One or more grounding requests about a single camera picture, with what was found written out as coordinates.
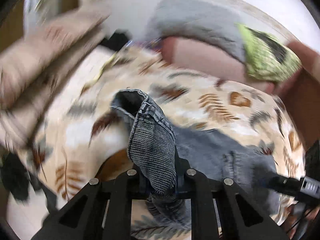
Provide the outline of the grey denim pants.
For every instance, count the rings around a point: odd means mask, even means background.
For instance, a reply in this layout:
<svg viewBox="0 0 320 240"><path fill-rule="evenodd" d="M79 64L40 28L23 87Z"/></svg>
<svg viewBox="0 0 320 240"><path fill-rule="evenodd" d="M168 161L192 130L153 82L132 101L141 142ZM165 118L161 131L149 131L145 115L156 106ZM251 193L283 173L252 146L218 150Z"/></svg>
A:
<svg viewBox="0 0 320 240"><path fill-rule="evenodd" d="M129 158L151 183L147 207L159 224L191 227L190 208L176 197L176 155L210 179L233 179L267 214L278 213L279 194L265 188L270 173L276 171L272 156L243 146L217 129L174 126L159 105L138 89L119 91L111 108L129 132Z"/></svg>

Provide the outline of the black clothes on floor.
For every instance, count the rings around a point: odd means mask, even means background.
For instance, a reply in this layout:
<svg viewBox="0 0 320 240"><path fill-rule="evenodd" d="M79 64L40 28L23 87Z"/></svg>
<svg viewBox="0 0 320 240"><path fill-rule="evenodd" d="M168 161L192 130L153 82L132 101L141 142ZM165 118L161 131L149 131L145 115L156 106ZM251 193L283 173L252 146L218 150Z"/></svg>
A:
<svg viewBox="0 0 320 240"><path fill-rule="evenodd" d="M49 214L57 212L57 196L44 186L40 180L27 171L16 154L8 153L1 157L1 181L15 200L27 202L29 200L29 186L35 192L43 192Z"/></svg>

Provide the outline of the beige leaf print blanket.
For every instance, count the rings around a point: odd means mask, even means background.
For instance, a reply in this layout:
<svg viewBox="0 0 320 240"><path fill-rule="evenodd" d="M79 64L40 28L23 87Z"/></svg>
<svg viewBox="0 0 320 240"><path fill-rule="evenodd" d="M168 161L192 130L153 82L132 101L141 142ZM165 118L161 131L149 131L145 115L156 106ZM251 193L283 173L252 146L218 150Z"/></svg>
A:
<svg viewBox="0 0 320 240"><path fill-rule="evenodd" d="M42 116L26 148L9 152L66 204L93 178L106 182L128 170L140 170L127 154L127 127L111 108L115 95L127 89L148 94L174 126L217 129L243 146L272 156L276 174L295 179L305 176L304 148L279 98L170 65L137 47L115 53L98 77L85 84L64 116L56 120ZM148 197L132 201L131 236L193 239L192 217L189 229L163 226L154 219L147 207L152 186L146 179ZM295 198L276 193L279 211L270 217L280 227Z"/></svg>

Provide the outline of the pink brown bed sheet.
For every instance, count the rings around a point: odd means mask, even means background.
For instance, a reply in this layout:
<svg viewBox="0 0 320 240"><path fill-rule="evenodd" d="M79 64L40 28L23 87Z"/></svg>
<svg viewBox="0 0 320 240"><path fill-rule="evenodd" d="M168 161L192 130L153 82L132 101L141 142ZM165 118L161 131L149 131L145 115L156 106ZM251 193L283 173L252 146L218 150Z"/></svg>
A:
<svg viewBox="0 0 320 240"><path fill-rule="evenodd" d="M247 76L245 65L222 49L182 37L162 41L161 54L168 63L182 68L246 84L278 95L293 118L306 147L319 139L319 53L299 41L287 45L301 60L302 69L281 85Z"/></svg>

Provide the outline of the cream embroidered cloth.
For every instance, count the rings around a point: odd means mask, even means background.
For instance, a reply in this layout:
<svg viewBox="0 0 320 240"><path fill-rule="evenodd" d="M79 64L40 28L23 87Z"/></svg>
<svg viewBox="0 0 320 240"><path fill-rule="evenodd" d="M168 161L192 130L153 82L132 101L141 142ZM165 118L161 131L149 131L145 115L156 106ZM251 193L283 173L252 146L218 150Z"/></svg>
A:
<svg viewBox="0 0 320 240"><path fill-rule="evenodd" d="M103 66L114 55L103 46L93 49L76 67L74 72L68 76L62 88L55 94L50 105L46 109L43 118L50 120L60 119L80 97L85 84L98 77Z"/></svg>

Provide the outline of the green patterned folded cloth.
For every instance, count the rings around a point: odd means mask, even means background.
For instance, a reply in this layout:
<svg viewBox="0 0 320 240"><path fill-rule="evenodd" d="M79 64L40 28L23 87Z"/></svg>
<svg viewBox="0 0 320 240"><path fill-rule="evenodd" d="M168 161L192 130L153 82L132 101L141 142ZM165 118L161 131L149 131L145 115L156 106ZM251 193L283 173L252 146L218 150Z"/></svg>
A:
<svg viewBox="0 0 320 240"><path fill-rule="evenodd" d="M291 78L302 63L274 35L238 24L244 43L247 74L258 80L279 83Z"/></svg>

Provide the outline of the black garment by quilt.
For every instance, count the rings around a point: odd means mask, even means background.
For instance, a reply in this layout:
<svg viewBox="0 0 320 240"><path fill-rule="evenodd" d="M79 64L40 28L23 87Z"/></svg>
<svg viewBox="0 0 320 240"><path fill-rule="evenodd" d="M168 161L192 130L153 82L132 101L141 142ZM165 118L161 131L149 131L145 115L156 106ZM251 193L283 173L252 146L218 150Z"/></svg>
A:
<svg viewBox="0 0 320 240"><path fill-rule="evenodd" d="M109 38L103 38L99 45L112 51L120 51L131 40L130 34L116 31Z"/></svg>

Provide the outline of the grey quilted pillow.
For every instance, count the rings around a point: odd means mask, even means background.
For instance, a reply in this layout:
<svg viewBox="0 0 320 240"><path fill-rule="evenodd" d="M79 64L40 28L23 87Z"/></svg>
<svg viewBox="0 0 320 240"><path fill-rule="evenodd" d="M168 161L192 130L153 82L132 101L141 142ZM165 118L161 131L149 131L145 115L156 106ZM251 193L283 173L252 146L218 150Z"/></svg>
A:
<svg viewBox="0 0 320 240"><path fill-rule="evenodd" d="M217 46L240 62L245 61L244 42L231 10L199 0L161 0L146 25L148 41L169 36L192 38Z"/></svg>

